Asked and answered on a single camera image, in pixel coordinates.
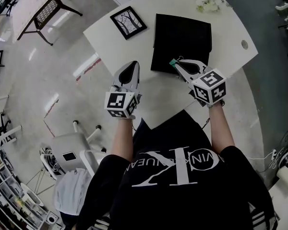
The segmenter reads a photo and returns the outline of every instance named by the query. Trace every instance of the concrete floor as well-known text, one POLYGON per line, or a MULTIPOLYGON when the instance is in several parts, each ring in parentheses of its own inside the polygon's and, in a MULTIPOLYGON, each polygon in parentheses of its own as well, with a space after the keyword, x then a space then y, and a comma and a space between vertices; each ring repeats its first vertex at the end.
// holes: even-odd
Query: concrete floor
MULTIPOLYGON (((55 28, 43 29, 45 37, 54 42, 46 44, 38 35, 23 36, 20 41, 1 43, 4 48, 0 75, 0 95, 8 94, 5 112, 14 126, 22 125, 16 133, 17 142, 5 151, 19 179, 27 183, 43 165, 39 149, 49 144, 53 136, 73 132, 72 121, 77 119, 87 133, 95 126, 103 127, 101 145, 109 151, 114 137, 116 119, 103 110, 104 94, 112 76, 102 61, 97 61, 79 78, 75 74, 94 53, 83 31, 116 7, 112 0, 62 0, 78 9, 84 16, 60 11, 49 24, 55 28)), ((263 157, 261 125, 252 91, 243 70, 228 79, 228 94, 224 107, 237 147, 247 157, 263 157)), ((207 108, 194 102, 187 112, 200 124, 208 118, 207 108)), ((135 112, 137 127, 141 117, 135 112)), ((210 137, 210 126, 204 129, 210 137)), ((261 160, 250 161, 257 170, 263 170, 261 160)), ((37 177, 28 186, 34 189, 37 177)), ((39 192, 55 182, 44 176, 39 192)), ((52 205, 53 188, 40 194, 45 206, 52 205)))
MULTIPOLYGON (((258 50, 258 55, 243 70, 257 106, 266 155, 288 144, 282 140, 288 131, 288 36, 284 29, 277 28, 288 23, 284 21, 284 13, 278 14, 275 9, 282 0, 227 1, 258 50)), ((270 160, 265 160, 266 167, 269 163, 270 160)), ((266 171, 267 186, 275 174, 276 170, 266 171)))

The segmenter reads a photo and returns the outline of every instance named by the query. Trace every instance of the picture frame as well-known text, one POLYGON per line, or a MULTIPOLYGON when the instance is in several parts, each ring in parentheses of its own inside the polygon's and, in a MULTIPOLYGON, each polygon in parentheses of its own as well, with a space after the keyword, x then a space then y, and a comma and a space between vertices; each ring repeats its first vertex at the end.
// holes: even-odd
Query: picture frame
POLYGON ((126 40, 147 29, 145 23, 131 6, 115 13, 110 18, 126 40))

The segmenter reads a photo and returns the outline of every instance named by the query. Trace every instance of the ck logo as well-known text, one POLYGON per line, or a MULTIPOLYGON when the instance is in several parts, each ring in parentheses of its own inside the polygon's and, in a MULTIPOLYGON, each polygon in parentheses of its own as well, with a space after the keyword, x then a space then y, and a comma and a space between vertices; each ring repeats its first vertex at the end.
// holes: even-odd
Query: ck logo
POLYGON ((151 175, 144 182, 137 185, 132 185, 132 187, 157 185, 157 183, 151 183, 152 179, 154 177, 158 177, 173 166, 176 167, 177 184, 169 184, 170 186, 197 184, 197 182, 189 181, 187 164, 189 163, 191 171, 206 171, 216 167, 220 161, 218 155, 209 149, 198 149, 193 152, 188 152, 188 157, 186 158, 184 152, 184 149, 186 148, 188 147, 173 149, 175 152, 175 159, 165 158, 161 154, 154 151, 142 153, 148 154, 151 157, 157 159, 161 164, 165 165, 166 168, 159 173, 151 175))

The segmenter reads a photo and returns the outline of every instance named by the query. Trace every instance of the dark green floor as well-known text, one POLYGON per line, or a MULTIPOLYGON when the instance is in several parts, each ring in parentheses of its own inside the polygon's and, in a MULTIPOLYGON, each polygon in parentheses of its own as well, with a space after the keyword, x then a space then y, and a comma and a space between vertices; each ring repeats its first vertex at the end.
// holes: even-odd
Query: dark green floor
MULTIPOLYGON (((282 0, 227 0, 240 17, 255 43, 258 55, 243 67, 250 83, 264 141, 265 155, 279 151, 280 141, 288 131, 288 36, 284 29, 284 13, 275 6, 282 0)), ((270 159, 265 160, 266 168, 270 159)), ((276 170, 262 173, 271 186, 276 170)))

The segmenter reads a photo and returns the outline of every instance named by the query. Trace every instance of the white cable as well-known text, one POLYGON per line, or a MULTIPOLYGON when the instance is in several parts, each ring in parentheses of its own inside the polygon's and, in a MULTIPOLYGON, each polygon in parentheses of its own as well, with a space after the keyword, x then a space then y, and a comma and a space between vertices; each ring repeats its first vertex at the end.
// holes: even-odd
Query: white cable
POLYGON ((266 159, 269 155, 271 155, 273 152, 270 152, 265 158, 263 159, 266 159))

